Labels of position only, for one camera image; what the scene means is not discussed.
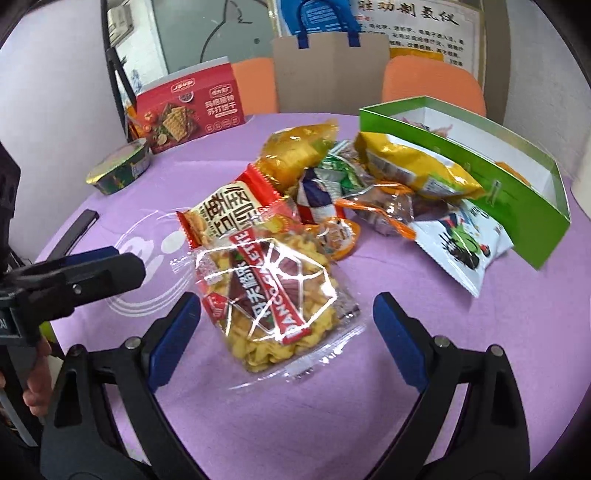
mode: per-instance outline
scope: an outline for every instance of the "open green box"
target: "open green box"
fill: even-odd
[[[556,161],[502,125],[431,97],[381,103],[359,111],[360,130],[391,134],[428,148],[461,165],[486,190],[475,200],[509,233],[515,251],[542,267],[570,226],[569,203]],[[415,127],[452,125],[447,139]],[[504,162],[531,187],[498,167]]]

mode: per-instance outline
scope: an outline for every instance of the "white snack bag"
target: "white snack bag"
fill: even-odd
[[[503,226],[468,200],[439,220],[410,226],[419,246],[476,298],[487,266],[513,247]]]

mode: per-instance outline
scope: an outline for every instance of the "red box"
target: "red box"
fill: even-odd
[[[138,95],[137,119],[154,153],[244,123],[227,57],[189,67],[147,87]]]

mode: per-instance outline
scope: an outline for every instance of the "table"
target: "table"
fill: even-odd
[[[334,117],[339,138],[356,134],[354,116],[256,116],[246,125],[158,155],[121,192],[88,198],[40,259],[90,208],[100,219],[75,251],[106,245],[134,251],[146,263],[148,276],[136,292],[54,322],[64,350],[75,343],[91,351],[114,348],[129,336],[142,335],[192,285],[186,272],[175,274],[171,268],[171,260],[182,257],[187,246],[170,212],[199,203],[233,180],[257,157],[270,133]],[[362,304],[390,291],[432,335],[447,335],[462,348],[484,350],[492,343],[505,348],[525,408],[532,467],[560,437],[591,381],[591,222],[569,199],[572,226],[544,268],[534,270],[511,251],[488,268],[479,299],[414,243],[367,228],[355,254],[340,263]],[[204,316],[173,379],[157,392],[169,422],[212,480],[362,479],[417,398],[372,323],[343,355],[297,385],[229,393],[227,357],[219,332]],[[432,459],[445,451],[464,392],[459,388],[456,393]],[[141,456],[121,404],[115,402],[113,409],[122,438]]]

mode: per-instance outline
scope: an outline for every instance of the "metal bolt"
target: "metal bolt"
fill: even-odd
[[[503,354],[505,352],[503,351],[503,349],[499,345],[492,345],[491,346],[491,353],[494,356],[503,356]]]
[[[82,349],[82,345],[72,345],[72,347],[70,347],[70,350],[68,351],[68,355],[78,356],[82,353]]]
[[[447,347],[449,347],[449,344],[451,343],[449,341],[449,338],[447,338],[444,335],[436,335],[434,340],[435,340],[435,345],[437,345],[440,348],[447,348]]]
[[[142,339],[141,338],[139,338],[139,337],[129,337],[125,341],[125,348],[127,348],[127,350],[135,350],[141,344],[142,344]]]

